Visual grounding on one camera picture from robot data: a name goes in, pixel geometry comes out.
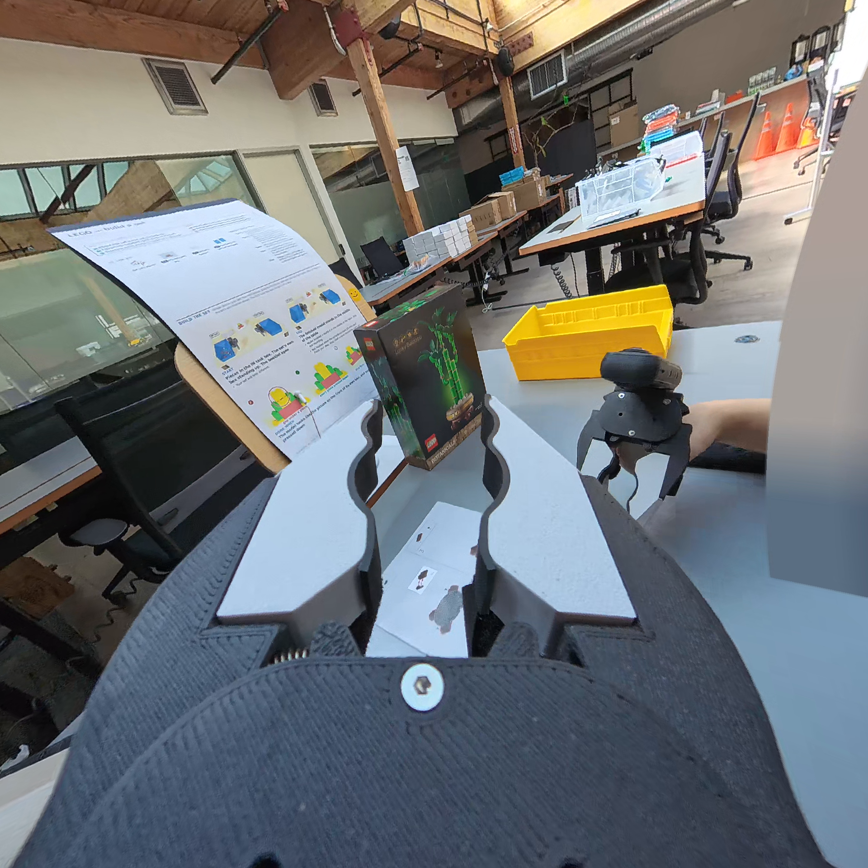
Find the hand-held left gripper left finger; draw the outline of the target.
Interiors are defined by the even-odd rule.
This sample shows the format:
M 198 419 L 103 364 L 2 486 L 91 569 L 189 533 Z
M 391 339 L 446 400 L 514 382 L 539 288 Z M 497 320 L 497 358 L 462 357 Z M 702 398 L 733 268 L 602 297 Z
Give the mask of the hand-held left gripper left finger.
M 216 610 L 219 623 L 315 631 L 376 617 L 382 570 L 367 500 L 382 438 L 382 405 L 364 401 L 281 472 Z

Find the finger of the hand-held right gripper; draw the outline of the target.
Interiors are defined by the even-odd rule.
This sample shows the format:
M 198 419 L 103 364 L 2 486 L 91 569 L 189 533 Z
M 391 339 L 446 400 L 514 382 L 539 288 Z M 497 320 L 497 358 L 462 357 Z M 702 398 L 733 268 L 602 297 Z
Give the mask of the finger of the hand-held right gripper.
M 655 420 L 651 424 L 655 438 L 651 439 L 651 452 L 667 457 L 667 466 L 660 485 L 659 499 L 677 494 L 681 479 L 690 462 L 692 426 L 684 422 Z
M 595 476 L 599 483 L 611 483 L 621 472 L 621 460 L 617 454 L 617 444 L 620 435 L 607 427 L 607 413 L 603 410 L 593 410 L 588 422 L 583 426 L 576 450 L 576 468 L 579 472 L 589 475 L 590 471 L 583 470 L 589 457 L 592 443 L 598 442 L 609 449 L 609 462 Z

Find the person's right forearm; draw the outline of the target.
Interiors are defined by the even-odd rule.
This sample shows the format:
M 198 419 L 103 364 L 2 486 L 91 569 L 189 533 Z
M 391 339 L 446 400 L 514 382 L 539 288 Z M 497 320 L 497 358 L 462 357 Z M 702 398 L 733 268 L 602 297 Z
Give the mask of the person's right forearm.
M 771 398 L 742 398 L 691 405 L 690 458 L 698 458 L 714 443 L 765 454 L 771 404 Z

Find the white desk with wooden edge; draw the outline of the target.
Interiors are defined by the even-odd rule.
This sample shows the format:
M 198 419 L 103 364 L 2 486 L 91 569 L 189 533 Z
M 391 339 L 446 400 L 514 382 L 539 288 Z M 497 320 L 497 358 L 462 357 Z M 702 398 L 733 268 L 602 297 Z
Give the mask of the white desk with wooden edge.
M 78 438 L 71 438 L 1 475 L 1 533 L 14 529 L 101 474 Z

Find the person's right hand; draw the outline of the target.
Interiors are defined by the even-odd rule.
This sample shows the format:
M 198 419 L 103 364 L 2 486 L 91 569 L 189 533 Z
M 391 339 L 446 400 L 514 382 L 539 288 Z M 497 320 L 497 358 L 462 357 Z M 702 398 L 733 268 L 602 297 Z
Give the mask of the person's right hand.
M 633 476 L 640 483 L 645 478 L 650 478 L 655 472 L 654 468 L 665 467 L 667 458 L 656 450 L 647 448 L 643 443 L 620 441 L 612 447 L 613 456 L 616 457 L 619 470 L 614 472 L 616 478 Z

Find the yellow plastic bin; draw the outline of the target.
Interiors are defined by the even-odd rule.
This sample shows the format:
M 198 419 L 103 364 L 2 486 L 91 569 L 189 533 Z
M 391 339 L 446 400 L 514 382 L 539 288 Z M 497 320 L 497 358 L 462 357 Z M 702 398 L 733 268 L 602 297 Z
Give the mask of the yellow plastic bin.
M 520 381 L 599 378 L 607 353 L 639 348 L 663 358 L 674 309 L 657 285 L 532 307 L 504 338 Z

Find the white printed paper sheet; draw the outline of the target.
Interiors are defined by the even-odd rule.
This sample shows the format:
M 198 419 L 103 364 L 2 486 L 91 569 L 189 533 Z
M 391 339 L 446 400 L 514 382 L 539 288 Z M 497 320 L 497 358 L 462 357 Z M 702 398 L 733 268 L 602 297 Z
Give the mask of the white printed paper sheet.
M 438 502 L 385 569 L 367 657 L 469 655 L 463 589 L 472 584 L 482 514 Z

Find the dark green toy set box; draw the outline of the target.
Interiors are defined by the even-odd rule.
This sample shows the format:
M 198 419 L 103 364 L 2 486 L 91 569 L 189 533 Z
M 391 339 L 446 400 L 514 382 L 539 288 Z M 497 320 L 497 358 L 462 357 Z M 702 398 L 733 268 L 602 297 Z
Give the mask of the dark green toy set box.
M 431 288 L 354 336 L 407 463 L 432 470 L 480 426 L 487 392 L 462 288 Z

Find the clear plastic containers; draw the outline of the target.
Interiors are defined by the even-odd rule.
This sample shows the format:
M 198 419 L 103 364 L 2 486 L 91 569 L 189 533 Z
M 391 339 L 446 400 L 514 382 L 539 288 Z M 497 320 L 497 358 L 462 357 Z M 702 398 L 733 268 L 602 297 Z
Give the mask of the clear plastic containers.
M 666 160 L 645 156 L 591 175 L 576 185 L 585 227 L 605 226 L 638 216 L 665 186 Z

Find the cardboard box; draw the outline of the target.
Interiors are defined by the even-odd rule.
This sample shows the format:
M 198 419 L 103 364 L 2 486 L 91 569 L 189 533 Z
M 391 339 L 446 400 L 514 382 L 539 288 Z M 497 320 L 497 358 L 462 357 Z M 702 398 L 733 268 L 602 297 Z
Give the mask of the cardboard box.
M 547 190 L 543 179 L 534 175 L 504 185 L 502 192 L 512 194 L 517 212 L 539 208 L 547 199 Z
M 462 211 L 459 219 L 472 223 L 474 232 L 479 235 L 511 219 L 516 213 L 515 194 L 507 190 L 488 194 L 470 209 Z

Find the white table with boxes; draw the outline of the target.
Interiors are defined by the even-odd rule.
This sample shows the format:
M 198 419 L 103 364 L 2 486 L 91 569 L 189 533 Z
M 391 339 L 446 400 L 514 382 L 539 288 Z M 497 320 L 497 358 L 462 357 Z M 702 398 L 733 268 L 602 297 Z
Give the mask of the white table with boxes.
M 391 299 L 407 293 L 410 288 L 422 284 L 430 285 L 443 273 L 466 271 L 472 276 L 479 275 L 482 273 L 482 266 L 479 265 L 479 262 L 490 256 L 493 251 L 500 250 L 506 254 L 509 252 L 504 239 L 507 238 L 513 227 L 521 227 L 527 216 L 527 210 L 519 211 L 506 221 L 481 234 L 477 243 L 473 244 L 467 251 L 457 256 L 447 256 L 438 260 L 430 259 L 421 270 L 414 274 L 398 274 L 365 286 L 359 290 L 360 297 L 364 298 L 372 307 L 386 306 Z

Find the printed instruction sheet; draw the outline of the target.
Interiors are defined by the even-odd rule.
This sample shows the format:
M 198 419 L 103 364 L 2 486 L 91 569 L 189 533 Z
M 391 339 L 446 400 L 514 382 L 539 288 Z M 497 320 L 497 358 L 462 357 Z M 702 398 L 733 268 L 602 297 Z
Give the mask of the printed instruction sheet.
M 154 313 L 286 458 L 377 398 L 361 310 L 266 213 L 223 200 L 49 233 Z

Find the stack of white boxes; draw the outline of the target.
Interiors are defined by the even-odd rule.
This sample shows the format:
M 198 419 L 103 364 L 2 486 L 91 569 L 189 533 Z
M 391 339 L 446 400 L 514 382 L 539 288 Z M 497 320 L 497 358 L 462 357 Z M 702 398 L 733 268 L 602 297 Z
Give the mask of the stack of white boxes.
M 472 218 L 465 214 L 404 239 L 403 246 L 408 262 L 413 264 L 446 257 L 459 259 L 477 243 Z

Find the dark wall vent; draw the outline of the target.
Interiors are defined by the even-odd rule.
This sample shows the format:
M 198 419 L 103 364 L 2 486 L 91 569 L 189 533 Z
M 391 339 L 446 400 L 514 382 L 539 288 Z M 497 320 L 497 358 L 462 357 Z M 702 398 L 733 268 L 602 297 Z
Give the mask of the dark wall vent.
M 527 68 L 528 93 L 532 101 L 556 92 L 569 80 L 569 69 L 564 49 Z

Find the large wall vent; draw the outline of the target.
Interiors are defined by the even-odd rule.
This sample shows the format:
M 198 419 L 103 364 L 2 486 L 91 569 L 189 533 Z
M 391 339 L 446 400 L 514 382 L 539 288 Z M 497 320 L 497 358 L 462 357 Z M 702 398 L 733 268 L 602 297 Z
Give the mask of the large wall vent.
M 208 115 L 208 109 L 184 62 L 148 57 L 143 58 L 142 62 L 169 114 Z

